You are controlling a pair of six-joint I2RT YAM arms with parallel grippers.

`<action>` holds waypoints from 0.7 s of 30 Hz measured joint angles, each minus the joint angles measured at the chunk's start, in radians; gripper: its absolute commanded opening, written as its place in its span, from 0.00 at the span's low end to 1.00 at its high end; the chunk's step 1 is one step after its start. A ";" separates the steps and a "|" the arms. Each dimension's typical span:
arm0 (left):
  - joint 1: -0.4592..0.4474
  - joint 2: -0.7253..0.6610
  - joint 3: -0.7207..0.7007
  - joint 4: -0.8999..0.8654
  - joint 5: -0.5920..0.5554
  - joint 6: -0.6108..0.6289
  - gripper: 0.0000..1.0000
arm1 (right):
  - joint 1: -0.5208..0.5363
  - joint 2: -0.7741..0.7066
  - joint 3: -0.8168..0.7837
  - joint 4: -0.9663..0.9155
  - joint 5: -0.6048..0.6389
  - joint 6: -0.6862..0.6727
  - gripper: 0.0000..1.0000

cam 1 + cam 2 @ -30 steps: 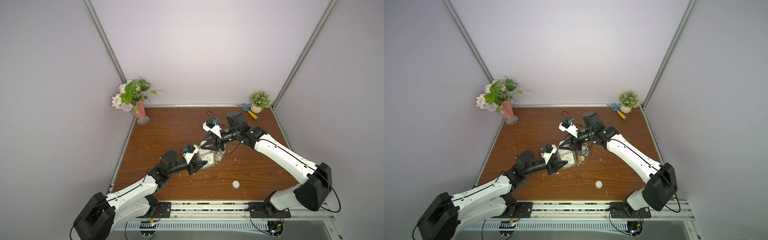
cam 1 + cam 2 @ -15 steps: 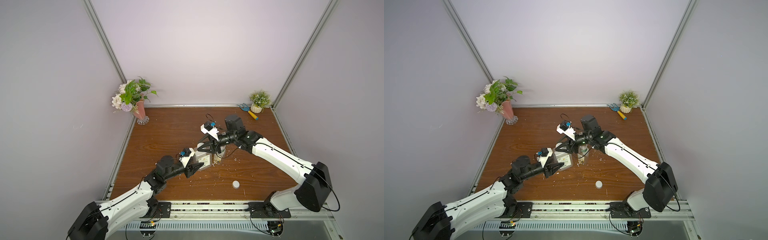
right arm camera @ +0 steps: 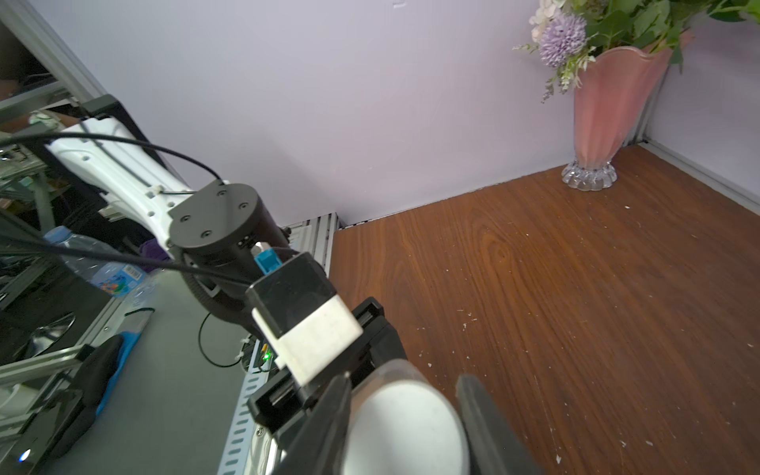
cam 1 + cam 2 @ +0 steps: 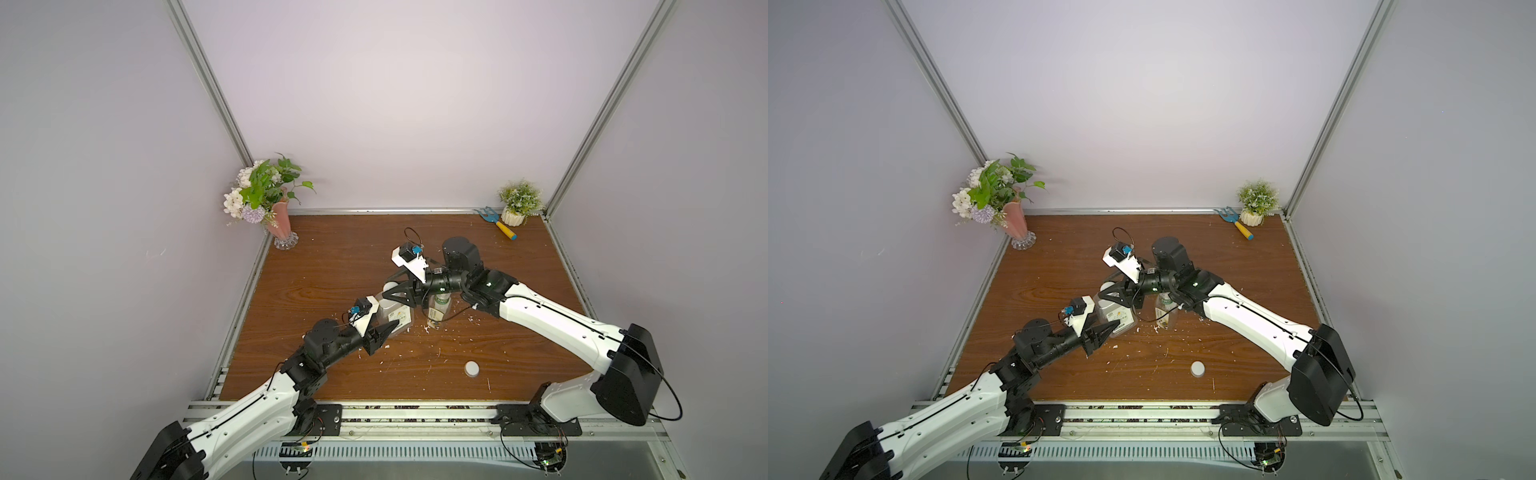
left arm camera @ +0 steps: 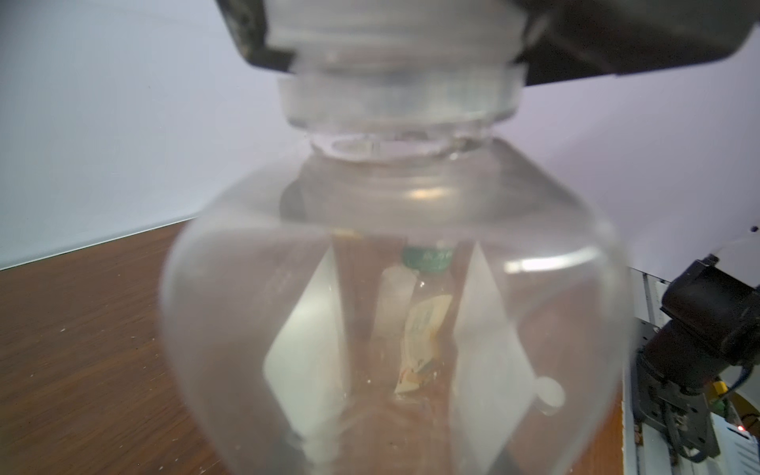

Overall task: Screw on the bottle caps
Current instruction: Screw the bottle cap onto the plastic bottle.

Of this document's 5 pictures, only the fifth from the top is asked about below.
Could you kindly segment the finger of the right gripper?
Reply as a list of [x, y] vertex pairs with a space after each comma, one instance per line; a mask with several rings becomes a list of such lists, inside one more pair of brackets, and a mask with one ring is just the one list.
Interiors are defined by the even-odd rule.
[[523, 1], [517, 61], [530, 86], [722, 61], [759, 21], [756, 1]]
[[290, 73], [294, 53], [267, 45], [264, 0], [216, 0], [226, 27], [241, 57], [252, 67]]

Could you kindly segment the square clear plastic bottle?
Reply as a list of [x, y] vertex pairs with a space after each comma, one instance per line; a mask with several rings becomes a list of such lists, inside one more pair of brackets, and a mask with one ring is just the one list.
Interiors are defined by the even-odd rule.
[[564, 474], [616, 397], [610, 225], [496, 136], [568, 1], [223, 1], [305, 136], [166, 261], [165, 353], [234, 474]]

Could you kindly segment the tall clear labelled bottle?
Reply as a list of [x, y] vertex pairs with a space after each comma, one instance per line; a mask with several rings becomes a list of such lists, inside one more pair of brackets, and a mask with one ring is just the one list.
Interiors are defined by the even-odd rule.
[[369, 340], [370, 380], [382, 392], [407, 397], [435, 378], [454, 300], [454, 252], [451, 241], [410, 241], [383, 270]]

